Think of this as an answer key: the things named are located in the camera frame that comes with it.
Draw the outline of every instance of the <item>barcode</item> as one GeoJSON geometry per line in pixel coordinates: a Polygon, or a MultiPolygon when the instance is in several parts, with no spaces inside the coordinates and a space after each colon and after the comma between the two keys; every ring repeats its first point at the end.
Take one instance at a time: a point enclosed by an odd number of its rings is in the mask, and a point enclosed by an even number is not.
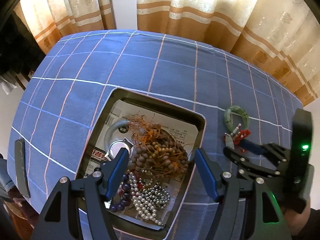
{"type": "Polygon", "coordinates": [[[111,114],[117,116],[117,117],[120,117],[120,114],[121,114],[121,110],[116,108],[115,106],[113,106],[111,108],[111,111],[110,111],[111,114]]]}
{"type": "Polygon", "coordinates": [[[111,124],[113,123],[113,121],[114,121],[114,117],[108,115],[107,120],[106,120],[106,125],[107,125],[107,126],[111,126],[111,124]]]}

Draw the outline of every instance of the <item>black sleeve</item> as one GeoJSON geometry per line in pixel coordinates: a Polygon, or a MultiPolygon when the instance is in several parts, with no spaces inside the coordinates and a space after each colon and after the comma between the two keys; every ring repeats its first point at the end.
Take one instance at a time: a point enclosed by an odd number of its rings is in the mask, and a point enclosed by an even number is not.
{"type": "Polygon", "coordinates": [[[297,236],[292,240],[318,240],[320,239],[320,210],[311,208],[308,222],[297,236]]]}

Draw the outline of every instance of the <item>curtain floral pattern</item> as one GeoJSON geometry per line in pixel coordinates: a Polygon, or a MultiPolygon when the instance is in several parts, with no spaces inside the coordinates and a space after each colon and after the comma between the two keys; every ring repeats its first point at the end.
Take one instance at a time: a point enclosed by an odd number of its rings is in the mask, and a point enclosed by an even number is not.
{"type": "Polygon", "coordinates": [[[21,0],[15,12],[45,53],[63,36],[115,28],[109,0],[21,0]]]}
{"type": "Polygon", "coordinates": [[[318,97],[320,26],[303,0],[137,0],[137,20],[255,64],[304,105],[318,97]]]}

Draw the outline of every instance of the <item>tablecloth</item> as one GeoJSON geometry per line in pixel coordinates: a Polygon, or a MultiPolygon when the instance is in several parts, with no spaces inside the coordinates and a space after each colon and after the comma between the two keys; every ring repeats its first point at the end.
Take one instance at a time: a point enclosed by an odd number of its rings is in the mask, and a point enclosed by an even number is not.
{"type": "MultiPolygon", "coordinates": [[[[301,102],[267,73],[221,49],[171,35],[133,30],[94,31],[63,37],[38,67],[19,103],[10,135],[8,172],[16,182],[14,141],[26,142],[30,204],[40,212],[58,179],[75,177],[90,132],[116,87],[148,94],[201,113],[202,147],[224,171],[237,172],[223,155],[224,110],[242,106],[250,140],[290,147],[291,120],[301,102]]],[[[260,156],[252,162],[272,168],[260,156]]],[[[168,239],[204,239],[216,203],[195,170],[168,239]]],[[[238,239],[244,201],[233,239],[238,239]]],[[[91,239],[80,212],[84,239],[91,239]]],[[[121,240],[136,239],[116,231],[121,240]]]]}

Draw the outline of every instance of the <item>blue line on tablecloth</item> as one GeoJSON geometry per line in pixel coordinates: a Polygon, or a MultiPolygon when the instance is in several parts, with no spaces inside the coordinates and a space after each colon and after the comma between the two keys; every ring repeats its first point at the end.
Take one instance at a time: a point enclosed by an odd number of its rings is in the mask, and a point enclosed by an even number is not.
{"type": "MultiPolygon", "coordinates": [[[[152,37],[163,38],[163,36],[157,36],[157,35],[146,34],[146,33],[107,32],[107,34],[122,34],[122,33],[125,33],[125,34],[135,34],[135,35],[145,35],[145,36],[152,36],[152,37]]],[[[95,33],[95,34],[86,35],[86,36],[79,36],[79,37],[75,37],[75,38],[69,38],[69,39],[65,39],[65,40],[59,40],[58,42],[60,42],[60,41],[68,41],[68,40],[73,40],[73,39],[78,39],[78,38],[83,38],[83,37],[89,37],[89,36],[94,36],[94,35],[102,35],[102,34],[106,34],[106,33],[95,33]]],[[[185,43],[189,43],[189,44],[195,45],[195,43],[192,43],[192,42],[189,42],[189,41],[183,41],[183,40],[174,39],[174,38],[170,38],[170,37],[165,37],[165,38],[166,38],[166,39],[170,39],[170,40],[181,41],[181,42],[185,42],[185,43]]],[[[198,46],[200,46],[200,47],[202,47],[202,48],[206,48],[206,49],[213,49],[213,50],[216,51],[216,52],[225,54],[224,51],[219,51],[219,50],[215,49],[215,48],[212,47],[212,46],[211,46],[211,48],[210,48],[210,47],[203,46],[203,45],[199,45],[199,44],[198,44],[198,46]]],[[[231,55],[228,55],[228,54],[225,54],[225,55],[227,55],[228,57],[234,58],[234,59],[236,59],[236,60],[238,60],[238,61],[240,61],[240,62],[246,63],[246,62],[240,60],[239,58],[232,57],[231,55]]],[[[271,78],[271,76],[269,76],[269,75],[266,74],[265,72],[261,71],[260,69],[255,68],[254,66],[251,66],[250,64],[249,64],[249,66],[252,67],[252,68],[254,68],[255,70],[259,71],[260,73],[264,74],[265,76],[271,78]]],[[[283,87],[283,88],[284,88],[285,90],[287,90],[291,95],[293,95],[296,99],[298,99],[296,95],[294,95],[294,94],[293,94],[292,92],[290,92],[286,87],[284,87],[282,84],[280,84],[280,83],[278,82],[278,80],[273,79],[273,78],[271,78],[271,80],[272,80],[273,82],[276,82],[279,86],[283,87]]]]}
{"type": "MultiPolygon", "coordinates": [[[[32,78],[43,79],[43,80],[46,80],[46,79],[48,79],[48,80],[72,80],[72,81],[79,81],[79,82],[97,84],[97,85],[101,85],[101,86],[110,86],[110,87],[115,87],[115,88],[123,88],[123,89],[131,90],[131,91],[135,91],[135,92],[139,92],[139,93],[148,93],[147,91],[143,91],[143,90],[137,90],[137,89],[133,89],[133,88],[121,87],[121,86],[112,85],[112,84],[103,84],[103,83],[100,83],[100,82],[88,81],[88,80],[82,80],[82,79],[74,79],[74,78],[41,78],[41,77],[32,77],[32,78]]],[[[204,104],[204,103],[200,103],[200,102],[195,102],[195,101],[192,101],[192,100],[189,100],[189,99],[185,99],[185,98],[178,98],[178,97],[174,97],[174,96],[168,96],[168,95],[151,93],[151,92],[149,92],[149,94],[150,95],[154,95],[154,96],[161,96],[161,97],[166,97],[166,98],[178,99],[178,100],[182,100],[182,101],[186,101],[186,102],[190,102],[190,103],[194,103],[194,104],[198,104],[198,105],[202,105],[202,106],[216,108],[216,109],[219,109],[221,111],[225,111],[225,109],[220,108],[218,106],[212,106],[212,105],[208,105],[208,104],[204,104]]],[[[277,126],[277,127],[282,127],[282,129],[287,130],[289,132],[292,132],[291,130],[289,130],[288,128],[283,127],[280,124],[271,123],[269,121],[258,119],[258,118],[251,117],[251,116],[249,116],[249,118],[253,119],[253,120],[269,123],[269,124],[277,126]]]]}
{"type": "Polygon", "coordinates": [[[21,133],[18,132],[17,129],[15,129],[13,126],[11,127],[13,130],[15,130],[28,144],[30,144],[36,151],[38,151],[39,153],[41,153],[43,156],[47,157],[49,160],[53,161],[54,163],[58,164],[59,166],[61,166],[62,168],[66,169],[67,171],[70,171],[73,174],[76,174],[75,171],[70,170],[69,168],[67,168],[66,166],[63,166],[61,163],[58,163],[56,160],[52,159],[51,157],[49,157],[47,154],[44,154],[42,151],[40,151],[37,147],[35,147],[32,143],[30,143],[21,133]]]}
{"type": "Polygon", "coordinates": [[[45,194],[46,196],[47,196],[47,194],[32,180],[32,179],[30,179],[30,177],[28,177],[28,181],[30,181],[33,185],[35,185],[43,194],[45,194]]]}
{"type": "MultiPolygon", "coordinates": [[[[184,66],[184,67],[189,67],[189,68],[193,68],[193,69],[196,68],[196,67],[194,67],[194,66],[185,65],[185,64],[173,62],[173,61],[170,61],[170,60],[157,59],[157,58],[153,58],[153,57],[146,57],[146,56],[141,56],[141,55],[126,54],[126,53],[117,53],[117,52],[113,52],[113,51],[87,51],[87,52],[79,52],[79,53],[73,53],[73,54],[63,54],[63,55],[59,55],[59,56],[47,56],[47,57],[62,57],[62,56],[70,56],[70,55],[77,55],[77,54],[84,54],[84,53],[111,53],[111,54],[116,54],[116,55],[120,55],[120,54],[121,54],[121,55],[126,55],[126,56],[141,57],[141,58],[147,58],[147,59],[153,59],[153,60],[168,62],[168,63],[172,63],[172,64],[184,66]]],[[[275,98],[275,97],[273,97],[273,96],[271,96],[271,95],[265,94],[265,93],[263,93],[263,92],[255,89],[255,88],[250,87],[250,86],[248,86],[248,85],[245,85],[245,84],[243,84],[243,83],[241,83],[241,82],[239,82],[239,81],[237,81],[237,80],[234,80],[234,79],[232,79],[232,78],[228,78],[228,77],[226,77],[226,76],[224,76],[224,75],[221,75],[221,74],[219,74],[219,73],[217,73],[217,72],[215,72],[215,71],[210,71],[210,70],[206,70],[206,69],[202,69],[202,68],[196,68],[196,69],[197,69],[197,70],[204,71],[204,72],[208,72],[208,73],[213,73],[213,74],[216,74],[216,75],[218,75],[218,76],[220,76],[220,77],[224,77],[224,78],[226,78],[226,79],[232,80],[232,81],[234,81],[234,82],[236,82],[236,83],[238,83],[238,84],[241,84],[241,85],[243,85],[243,86],[245,86],[245,87],[248,87],[248,88],[250,88],[250,89],[253,89],[254,91],[257,91],[257,92],[259,92],[259,93],[261,93],[261,94],[263,94],[263,95],[265,95],[265,96],[267,96],[267,97],[273,98],[273,99],[277,100],[279,103],[281,103],[281,104],[284,105],[284,103],[281,102],[278,98],[275,98]]]]}
{"type": "Polygon", "coordinates": [[[35,107],[35,106],[33,106],[33,105],[30,105],[30,104],[28,104],[28,103],[26,103],[26,102],[24,102],[24,101],[20,101],[20,102],[23,103],[23,104],[25,104],[25,105],[27,105],[27,106],[33,107],[33,108],[35,108],[35,109],[37,109],[37,110],[39,110],[39,111],[41,111],[41,112],[45,112],[45,113],[47,113],[47,114],[51,114],[51,115],[53,115],[53,116],[55,116],[55,117],[58,117],[58,118],[61,118],[61,119],[63,119],[63,120],[66,120],[66,121],[69,121],[69,122],[73,122],[73,123],[79,124],[79,125],[81,125],[81,126],[84,126],[84,127],[86,127],[86,128],[92,129],[92,127],[90,127],[90,126],[88,126],[88,125],[85,125],[85,124],[83,124],[83,123],[73,121],[73,120],[71,120],[71,119],[65,118],[65,117],[60,116],[60,115],[57,115],[57,114],[53,114],[53,113],[51,113],[51,112],[49,112],[49,111],[40,109],[40,108],[35,107]]]}

